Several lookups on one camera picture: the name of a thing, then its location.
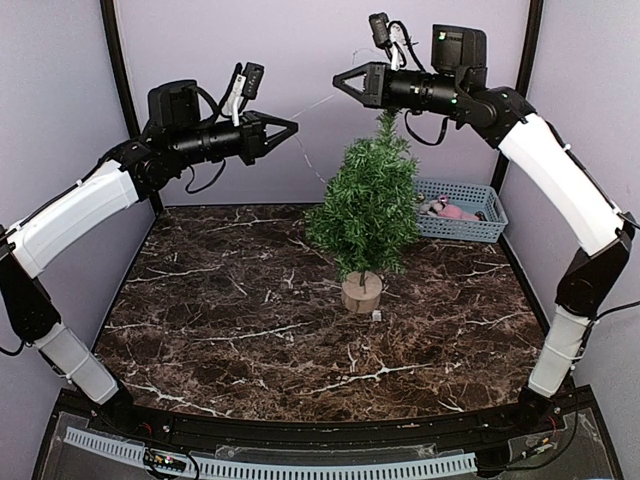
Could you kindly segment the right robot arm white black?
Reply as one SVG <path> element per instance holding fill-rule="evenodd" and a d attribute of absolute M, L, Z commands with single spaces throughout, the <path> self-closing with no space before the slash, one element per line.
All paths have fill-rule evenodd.
<path fill-rule="evenodd" d="M 561 279 L 556 310 L 539 359 L 510 413 L 521 434 L 549 416 L 552 398 L 580 358 L 598 309 L 626 266 L 637 224 L 623 213 L 534 107 L 509 87 L 486 86 L 486 35 L 451 25 L 432 29 L 432 72 L 407 70 L 383 13 L 369 17 L 386 62 L 369 62 L 334 77 L 336 88 L 363 106 L 431 112 L 470 126 L 488 145 L 518 165 L 567 221 L 579 249 Z"/>

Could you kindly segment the small green christmas tree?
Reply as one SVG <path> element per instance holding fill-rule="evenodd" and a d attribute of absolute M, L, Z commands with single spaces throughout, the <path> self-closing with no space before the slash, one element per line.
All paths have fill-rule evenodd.
<path fill-rule="evenodd" d="M 353 313 L 378 308 L 380 275 L 403 271 L 403 251 L 419 237 L 413 185 L 417 159 L 396 131 L 396 115 L 383 111 L 376 134 L 345 149 L 323 202 L 305 213 L 306 237 L 333 256 L 342 303 Z"/>

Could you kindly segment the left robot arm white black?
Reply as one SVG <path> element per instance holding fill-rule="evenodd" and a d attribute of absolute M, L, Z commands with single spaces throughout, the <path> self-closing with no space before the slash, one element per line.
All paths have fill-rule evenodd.
<path fill-rule="evenodd" d="M 295 122 L 243 112 L 254 87 L 242 88 L 222 120 L 221 109 L 194 80 L 166 83 L 147 97 L 141 134 L 109 150 L 84 178 L 1 233 L 1 295 L 12 330 L 34 346 L 93 403 L 120 436 L 141 427 L 122 384 L 67 327 L 38 280 L 64 250 L 116 213 L 142 202 L 195 164 L 237 156 L 252 165 L 295 135 Z"/>

